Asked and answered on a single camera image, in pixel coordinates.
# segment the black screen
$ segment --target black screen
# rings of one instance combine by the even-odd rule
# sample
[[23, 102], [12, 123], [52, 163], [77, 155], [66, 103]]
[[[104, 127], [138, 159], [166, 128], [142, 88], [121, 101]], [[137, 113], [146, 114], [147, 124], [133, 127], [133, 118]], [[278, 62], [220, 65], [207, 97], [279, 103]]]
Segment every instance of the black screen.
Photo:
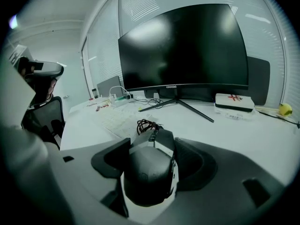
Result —
[[129, 90], [248, 85], [244, 40], [227, 4], [194, 5], [158, 15], [122, 36], [119, 52]]

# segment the ceiling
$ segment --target ceiling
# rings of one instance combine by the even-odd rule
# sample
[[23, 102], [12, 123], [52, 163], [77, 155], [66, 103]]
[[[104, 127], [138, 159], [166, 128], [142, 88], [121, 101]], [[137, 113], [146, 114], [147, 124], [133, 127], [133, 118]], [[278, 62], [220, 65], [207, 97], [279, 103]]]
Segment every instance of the ceiling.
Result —
[[80, 29], [97, 0], [30, 0], [17, 14], [17, 28], [7, 38], [11, 43], [48, 31]]

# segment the white keyboard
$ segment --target white keyboard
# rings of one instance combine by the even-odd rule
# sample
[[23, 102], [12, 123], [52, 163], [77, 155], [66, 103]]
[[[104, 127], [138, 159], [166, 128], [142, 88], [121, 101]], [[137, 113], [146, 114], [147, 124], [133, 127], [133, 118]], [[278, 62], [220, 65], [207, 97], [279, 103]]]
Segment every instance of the white keyboard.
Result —
[[113, 109], [111, 107], [101, 108], [94, 116], [94, 119], [96, 119], [96, 123], [101, 123], [103, 127], [120, 138], [129, 137], [131, 143], [138, 136], [136, 132], [138, 120], [147, 119], [154, 121], [151, 115], [146, 113], [131, 112], [118, 108]]

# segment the monitor stand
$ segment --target monitor stand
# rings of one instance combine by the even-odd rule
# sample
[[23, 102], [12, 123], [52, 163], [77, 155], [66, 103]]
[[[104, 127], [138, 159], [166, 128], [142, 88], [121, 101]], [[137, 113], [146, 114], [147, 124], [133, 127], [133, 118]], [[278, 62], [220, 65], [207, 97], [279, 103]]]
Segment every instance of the monitor stand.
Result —
[[145, 108], [145, 109], [139, 110], [139, 112], [143, 112], [143, 111], [146, 111], [146, 110], [149, 110], [149, 109], [152, 109], [152, 108], [156, 108], [156, 107], [161, 107], [161, 106], [168, 105], [168, 104], [171, 104], [171, 103], [179, 103], [180, 105], [186, 107], [187, 109], [189, 109], [189, 110], [191, 110], [191, 111], [197, 113], [198, 115], [204, 117], [204, 118], [207, 119], [208, 121], [214, 122], [213, 119], [211, 119], [210, 117], [206, 116], [204, 113], [198, 111], [197, 109], [191, 107], [190, 105], [186, 104], [185, 102], [182, 102], [182, 101], [179, 100], [178, 98], [175, 98], [175, 99], [172, 99], [172, 100], [170, 100], [170, 101], [166, 101], [166, 102], [163, 102], [163, 103], [160, 103], [160, 104], [151, 106], [151, 107], [147, 107], [147, 108]]

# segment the monitor screen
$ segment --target monitor screen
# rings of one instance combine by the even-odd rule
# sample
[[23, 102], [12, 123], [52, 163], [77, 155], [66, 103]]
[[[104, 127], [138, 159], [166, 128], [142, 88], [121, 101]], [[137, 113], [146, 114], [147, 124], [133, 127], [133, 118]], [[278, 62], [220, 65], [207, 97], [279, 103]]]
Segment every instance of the monitor screen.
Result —
[[122, 36], [119, 52], [127, 90], [248, 87], [244, 40], [227, 4], [160, 14]]

